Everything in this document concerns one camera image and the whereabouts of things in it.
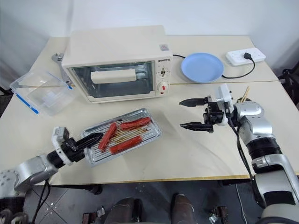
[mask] metal grill tray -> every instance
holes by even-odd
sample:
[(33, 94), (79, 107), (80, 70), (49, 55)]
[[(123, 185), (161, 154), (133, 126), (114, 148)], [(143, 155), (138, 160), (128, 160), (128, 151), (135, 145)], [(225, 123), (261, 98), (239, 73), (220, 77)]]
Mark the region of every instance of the metal grill tray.
[[(121, 124), (121, 123), (130, 122), (130, 121), (134, 121), (134, 120), (137, 120), (140, 118), (145, 118), (145, 117), (151, 118), (151, 122), (147, 125), (135, 128), (133, 130), (120, 130), (118, 127), (115, 132), (115, 135), (108, 142), (105, 152), (101, 152), (98, 149), (99, 144), (95, 144), (92, 147), (85, 148), (84, 149), (85, 158), (89, 162), (90, 166), (94, 167), (101, 163), (107, 162), (107, 161), (114, 159), (120, 155), (123, 155), (133, 149), (136, 149), (136, 148), (143, 146), (151, 141), (154, 141), (158, 137), (160, 137), (161, 131), (160, 131), (158, 125), (156, 124), (156, 122), (153, 120), (150, 113), (147, 111), (147, 109), (144, 109), (144, 108), (134, 111), (134, 112), (131, 112), (131, 113), (127, 113), (127, 114), (119, 116), (117, 118), (113, 118), (113, 119), (104, 121), (95, 126), (85, 129), (82, 132), (82, 137), (85, 137), (92, 133), (97, 133), (97, 132), (102, 132), (105, 134), (113, 122), (115, 122), (117, 124), (117, 126), (119, 126), (119, 124)], [(109, 148), (111, 146), (114, 146), (116, 144), (119, 144), (121, 142), (129, 140), (138, 135), (140, 135), (142, 137), (142, 142), (140, 142), (138, 145), (136, 145), (132, 148), (129, 148), (127, 150), (124, 150), (122, 152), (119, 152), (117, 154), (110, 153)]]

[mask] power strip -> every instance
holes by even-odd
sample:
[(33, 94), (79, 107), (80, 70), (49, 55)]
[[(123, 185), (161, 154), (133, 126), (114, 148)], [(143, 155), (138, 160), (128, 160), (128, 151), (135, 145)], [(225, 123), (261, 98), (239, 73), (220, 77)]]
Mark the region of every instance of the power strip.
[(252, 63), (251, 60), (245, 59), (243, 57), (245, 52), (251, 54), (251, 57), (254, 60), (254, 62), (261, 62), (266, 58), (266, 56), (257, 48), (230, 51), (226, 53), (226, 58), (231, 62), (233, 66)]

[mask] toaster oven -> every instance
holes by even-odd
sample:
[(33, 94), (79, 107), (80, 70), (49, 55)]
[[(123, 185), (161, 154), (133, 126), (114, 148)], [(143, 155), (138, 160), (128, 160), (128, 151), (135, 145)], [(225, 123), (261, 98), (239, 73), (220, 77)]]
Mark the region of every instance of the toaster oven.
[(74, 31), (62, 67), (90, 103), (168, 94), (172, 52), (163, 26)]

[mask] gray tile floor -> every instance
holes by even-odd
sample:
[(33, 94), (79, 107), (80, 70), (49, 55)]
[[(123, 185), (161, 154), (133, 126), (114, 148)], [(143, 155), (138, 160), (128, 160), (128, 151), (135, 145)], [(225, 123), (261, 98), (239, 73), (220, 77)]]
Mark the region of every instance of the gray tile floor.
[[(238, 184), (248, 224), (258, 220), (262, 209), (253, 198), (248, 183)], [(24, 211), (32, 220), (42, 186), (28, 193)], [(209, 223), (209, 212), (214, 206), (227, 206), (230, 224), (241, 224), (241, 208), (235, 185), (221, 186), (217, 181), (142, 182), (105, 184), (100, 195), (87, 190), (52, 187), (51, 193), (39, 211), (36, 223), (80, 224), (85, 212), (105, 207), (106, 212), (126, 197), (140, 198), (144, 205), (145, 221), (170, 223), (169, 210), (174, 193), (184, 193), (193, 203), (199, 224)]]

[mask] white wall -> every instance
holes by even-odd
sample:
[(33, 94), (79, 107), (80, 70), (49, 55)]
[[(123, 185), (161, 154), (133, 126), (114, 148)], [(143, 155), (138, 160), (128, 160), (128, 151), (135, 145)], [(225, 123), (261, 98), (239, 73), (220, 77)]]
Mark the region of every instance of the white wall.
[(0, 60), (16, 75), (30, 68), (48, 36), (151, 24), (168, 35), (250, 35), (277, 74), (299, 60), (297, 0), (2, 0), (0, 9), (0, 40), (5, 52), (14, 48), (4, 56), (1, 47)]

